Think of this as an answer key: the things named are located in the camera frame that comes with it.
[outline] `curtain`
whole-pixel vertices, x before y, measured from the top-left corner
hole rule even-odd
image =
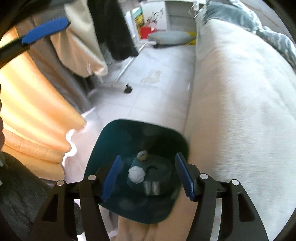
[[[0,46],[18,38],[8,31]],[[81,130],[85,120],[41,74],[27,52],[0,69],[2,151],[22,162],[40,178],[64,178],[63,156],[70,151],[66,133]]]

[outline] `trash bin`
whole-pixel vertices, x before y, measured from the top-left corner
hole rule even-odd
[[[143,150],[172,163],[170,172],[173,189],[161,195],[147,196],[128,185],[128,170],[137,154]],[[95,174],[98,168],[110,165],[120,155],[122,166],[112,194],[100,205],[136,222],[158,223],[168,217],[180,191],[181,183],[174,165],[178,152],[182,152],[187,159],[188,143],[177,131],[134,120],[115,120],[102,130],[88,161],[84,178]]]

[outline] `red box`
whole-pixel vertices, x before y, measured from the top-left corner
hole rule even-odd
[[[144,26],[144,27],[141,27],[141,38],[142,39],[147,39],[148,38],[148,35],[150,33],[155,33],[156,32],[156,28],[152,28],[152,27],[149,27],[149,26]]]

